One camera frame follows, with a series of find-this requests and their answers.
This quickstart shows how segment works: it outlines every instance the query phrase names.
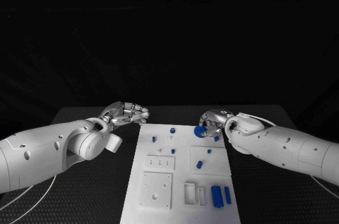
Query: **table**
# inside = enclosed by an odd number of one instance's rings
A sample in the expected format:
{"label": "table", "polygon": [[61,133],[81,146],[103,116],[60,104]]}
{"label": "table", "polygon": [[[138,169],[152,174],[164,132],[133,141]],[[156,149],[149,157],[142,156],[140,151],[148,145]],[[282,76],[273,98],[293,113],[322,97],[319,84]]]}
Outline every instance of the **table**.
{"label": "table", "polygon": [[[295,128],[279,105],[149,106],[152,124],[198,125],[201,115],[213,108],[244,112]],[[104,107],[65,107],[54,124],[99,116]],[[19,224],[120,223],[132,172],[139,125],[129,124],[114,133],[125,142],[116,154],[104,150],[93,161],[84,161],[57,176],[54,187],[35,210]],[[241,154],[227,143],[239,213],[243,224],[339,223],[339,200],[312,178]],[[0,223],[11,223],[41,199],[52,179],[38,184],[0,212]],[[324,182],[338,190],[335,185]],[[25,191],[8,193],[2,205]]]}

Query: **robotic hand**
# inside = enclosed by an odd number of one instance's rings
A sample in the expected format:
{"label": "robotic hand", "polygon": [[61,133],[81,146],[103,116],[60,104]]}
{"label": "robotic hand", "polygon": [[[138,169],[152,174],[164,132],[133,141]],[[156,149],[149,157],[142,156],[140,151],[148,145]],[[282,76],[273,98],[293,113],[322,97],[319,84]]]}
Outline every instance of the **robotic hand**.
{"label": "robotic hand", "polygon": [[[273,127],[266,127],[256,118]],[[213,109],[201,117],[195,134],[215,137],[223,133],[223,128],[239,152],[253,154],[273,165],[339,185],[339,144],[279,127],[256,116],[243,113],[234,116],[224,109]]]}
{"label": "robotic hand", "polygon": [[35,128],[3,139],[0,194],[44,182],[76,163],[93,160],[104,148],[116,153],[123,139],[112,131],[132,122],[143,125],[149,115],[140,105],[119,101],[99,118]]}

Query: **black background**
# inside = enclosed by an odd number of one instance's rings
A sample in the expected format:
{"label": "black background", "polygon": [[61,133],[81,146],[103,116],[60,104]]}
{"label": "black background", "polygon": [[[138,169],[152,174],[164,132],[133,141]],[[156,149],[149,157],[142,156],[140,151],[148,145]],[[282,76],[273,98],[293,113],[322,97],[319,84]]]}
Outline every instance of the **black background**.
{"label": "black background", "polygon": [[64,106],[280,104],[337,140],[338,0],[2,0],[0,136]]}

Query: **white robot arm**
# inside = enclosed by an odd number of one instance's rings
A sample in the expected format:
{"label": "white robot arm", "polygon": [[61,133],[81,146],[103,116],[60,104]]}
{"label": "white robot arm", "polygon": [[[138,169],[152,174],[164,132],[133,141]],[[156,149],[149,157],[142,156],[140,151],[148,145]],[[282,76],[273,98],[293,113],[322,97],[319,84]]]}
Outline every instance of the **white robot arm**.
{"label": "white robot arm", "polygon": [[123,139],[112,131],[132,122],[143,125],[149,110],[116,102],[99,118],[19,132],[0,141],[0,194],[44,182],[104,148],[117,152]]}
{"label": "white robot arm", "polygon": [[197,135],[215,137],[223,128],[237,151],[339,186],[338,143],[285,127],[266,128],[247,114],[240,113],[234,116],[224,109],[207,111],[195,129]]}

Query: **white cable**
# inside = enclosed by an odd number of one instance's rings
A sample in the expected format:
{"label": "white cable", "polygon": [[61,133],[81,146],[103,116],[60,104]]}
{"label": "white cable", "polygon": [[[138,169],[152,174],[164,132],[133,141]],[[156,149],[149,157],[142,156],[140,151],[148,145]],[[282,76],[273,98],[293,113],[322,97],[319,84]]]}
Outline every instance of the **white cable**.
{"label": "white cable", "polygon": [[339,196],[324,186],[324,184],[316,180],[316,178],[311,175],[314,180],[318,182],[318,184],[324,187],[324,189],[339,199]]}
{"label": "white cable", "polygon": [[29,189],[22,193],[22,195],[9,203],[6,204],[2,208],[0,211],[26,194],[26,192],[32,189],[34,186],[29,187]]}
{"label": "white cable", "polygon": [[270,125],[276,126],[276,124],[275,124],[272,121],[269,121],[269,120],[266,120],[266,119],[263,119],[263,118],[260,118],[260,117],[257,117],[257,116],[254,116],[254,115],[249,115],[249,114],[244,114],[244,113],[240,113],[240,114],[247,115],[247,116],[250,116],[250,117],[253,117],[253,118],[256,118],[256,119],[259,119],[259,120],[263,120],[263,121],[267,122]]}
{"label": "white cable", "polygon": [[54,181],[52,181],[52,183],[51,183],[51,185],[50,185],[50,188],[48,188],[48,191],[47,191],[47,193],[45,193],[45,195],[42,196],[42,198],[39,199],[39,201],[37,202],[37,204],[34,205],[34,207],[29,209],[29,211],[22,215],[22,217],[32,211],[32,209],[34,209],[34,208],[38,206],[38,204],[41,203],[44,197],[47,196],[47,194],[48,194],[48,192],[50,192],[50,190],[51,190],[51,188],[52,188],[52,185],[54,185],[54,183],[55,183],[55,178],[54,178]]}

